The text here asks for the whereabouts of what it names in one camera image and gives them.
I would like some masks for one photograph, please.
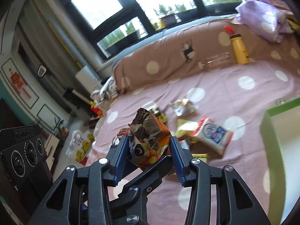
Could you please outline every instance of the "orange snack bag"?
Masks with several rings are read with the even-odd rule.
[[[167,150],[171,133],[152,113],[144,108],[137,111],[129,127],[133,134],[128,160],[139,167],[148,167]]]

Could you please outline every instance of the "blue gripper pad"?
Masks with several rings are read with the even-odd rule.
[[[190,173],[190,164],[176,137],[172,137],[170,139],[170,152],[177,179],[181,185],[185,187],[187,183],[187,175]]]
[[[122,137],[111,161],[111,164],[115,165],[115,172],[113,178],[113,182],[115,185],[118,185],[119,181],[123,177],[123,172],[124,172],[128,154],[129,154],[129,138],[126,136],[126,137]]]

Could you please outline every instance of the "yellow pipe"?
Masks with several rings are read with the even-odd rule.
[[[40,11],[40,13],[43,16],[44,20],[46,21],[46,23],[48,24],[49,28],[52,30],[52,32],[54,33],[54,35],[56,36],[56,38],[58,39],[58,41],[60,42],[60,44],[67,51],[67,53],[70,55],[70,57],[72,58],[72,60],[76,63],[76,65],[80,69],[82,69],[83,68],[82,64],[77,60],[77,58],[72,54],[72,52],[70,51],[70,49],[67,47],[67,45],[64,43],[64,41],[61,39],[61,37],[59,36],[59,34],[55,30],[55,28],[52,26],[52,24],[49,22],[49,20],[47,19],[47,17],[44,15],[44,13],[43,13],[40,5],[38,4],[38,2],[36,0],[33,0],[33,2],[35,3],[37,9]]]

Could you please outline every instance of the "metal screw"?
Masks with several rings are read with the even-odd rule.
[[[136,191],[136,190],[138,190],[138,187],[134,185],[134,186],[131,186],[129,190],[135,190]]]
[[[233,167],[227,165],[227,166],[225,166],[225,170],[231,172],[233,170]]]
[[[127,222],[128,223],[135,223],[137,221],[137,216],[136,215],[129,215],[127,217]]]
[[[67,172],[73,172],[74,169],[75,169],[74,166],[68,166],[68,167],[66,168]]]
[[[200,161],[200,159],[198,159],[198,158],[194,158],[194,159],[192,159],[192,163],[194,163],[194,164],[199,164],[201,161]]]
[[[105,164],[107,162],[108,162],[108,160],[106,158],[99,159],[99,163],[101,163],[101,164]]]

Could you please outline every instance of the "bed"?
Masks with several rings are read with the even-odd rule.
[[[228,52],[235,62],[225,25],[242,35],[251,62],[203,71],[202,62],[211,56]],[[247,26],[233,24],[232,19],[194,25],[138,49],[114,67],[116,86],[123,95],[108,110],[87,165],[106,156],[112,139],[131,123],[140,107],[163,109],[168,116],[166,125],[174,133],[177,117],[168,104],[189,98],[199,109],[184,119],[199,121],[209,116],[234,131],[222,158],[201,144],[192,145],[191,152],[208,153],[210,166],[232,165],[268,213],[269,169],[259,126],[264,111],[276,100],[300,96],[299,54],[293,35],[287,35],[281,43],[269,43]],[[140,172],[137,169],[117,187],[109,188],[110,199],[117,198],[123,185]],[[175,174],[164,177],[148,196],[148,223],[184,224],[190,192],[190,188],[181,187]],[[213,186],[211,199],[211,224],[215,224]]]

